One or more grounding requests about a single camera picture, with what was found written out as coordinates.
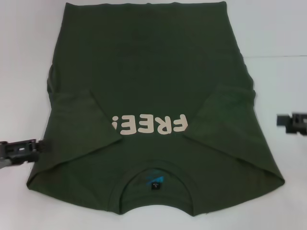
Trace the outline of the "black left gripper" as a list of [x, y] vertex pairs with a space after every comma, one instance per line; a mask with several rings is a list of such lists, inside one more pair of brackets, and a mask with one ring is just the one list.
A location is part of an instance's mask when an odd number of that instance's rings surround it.
[[52, 144], [49, 140], [30, 139], [17, 142], [0, 142], [0, 169], [8, 166], [21, 165], [25, 162], [35, 162], [36, 153], [22, 153], [22, 154], [9, 154], [25, 152], [44, 152], [52, 149]]

